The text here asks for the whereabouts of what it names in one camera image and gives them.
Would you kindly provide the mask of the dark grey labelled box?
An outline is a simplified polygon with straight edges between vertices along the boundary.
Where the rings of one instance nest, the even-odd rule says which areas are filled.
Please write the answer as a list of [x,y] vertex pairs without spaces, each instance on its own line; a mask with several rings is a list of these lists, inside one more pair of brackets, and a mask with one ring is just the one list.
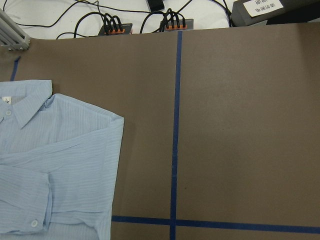
[[318,0],[237,0],[230,16],[236,27],[307,23],[320,18]]

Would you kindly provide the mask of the right orange-port USB hub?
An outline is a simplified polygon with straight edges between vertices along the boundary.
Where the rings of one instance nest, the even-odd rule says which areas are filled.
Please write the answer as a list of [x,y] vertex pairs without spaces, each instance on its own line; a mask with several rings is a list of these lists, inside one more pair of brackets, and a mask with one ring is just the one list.
[[189,31],[194,29],[194,20],[169,8],[163,15],[158,32]]

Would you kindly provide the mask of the light blue button-up shirt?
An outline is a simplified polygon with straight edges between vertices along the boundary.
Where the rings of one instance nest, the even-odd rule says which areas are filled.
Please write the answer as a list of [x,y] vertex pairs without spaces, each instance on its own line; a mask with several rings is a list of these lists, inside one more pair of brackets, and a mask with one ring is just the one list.
[[123,128],[50,80],[2,82],[1,239],[110,239]]

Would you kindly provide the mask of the grey aluminium frame post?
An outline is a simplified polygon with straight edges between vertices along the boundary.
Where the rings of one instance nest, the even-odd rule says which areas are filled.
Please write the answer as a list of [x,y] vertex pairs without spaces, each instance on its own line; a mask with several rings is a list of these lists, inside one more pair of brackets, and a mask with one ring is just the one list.
[[2,9],[0,10],[0,46],[9,51],[29,49],[31,38]]

